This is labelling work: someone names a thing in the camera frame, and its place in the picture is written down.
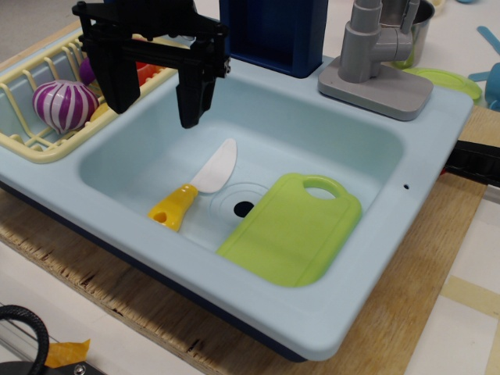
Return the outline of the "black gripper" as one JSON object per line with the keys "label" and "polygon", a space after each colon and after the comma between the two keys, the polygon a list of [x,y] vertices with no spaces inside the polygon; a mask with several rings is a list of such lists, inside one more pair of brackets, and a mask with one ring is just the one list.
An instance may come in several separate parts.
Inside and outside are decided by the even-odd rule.
{"label": "black gripper", "polygon": [[136,62],[178,70],[180,123],[198,125],[210,109],[216,78],[230,72],[229,29],[198,14],[193,1],[79,1],[80,40],[110,109],[126,112],[140,97]]}

